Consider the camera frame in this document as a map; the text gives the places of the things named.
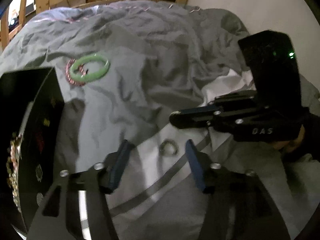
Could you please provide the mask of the right hand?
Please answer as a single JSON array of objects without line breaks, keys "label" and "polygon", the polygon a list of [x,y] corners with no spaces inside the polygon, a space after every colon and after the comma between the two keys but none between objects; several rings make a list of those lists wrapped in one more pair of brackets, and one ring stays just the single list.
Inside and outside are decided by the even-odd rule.
[{"label": "right hand", "polygon": [[291,141],[279,141],[273,142],[271,145],[275,150],[283,150],[285,152],[292,152],[294,151],[303,141],[305,135],[305,128],[302,125],[300,128],[300,132],[298,137],[295,140]]}]

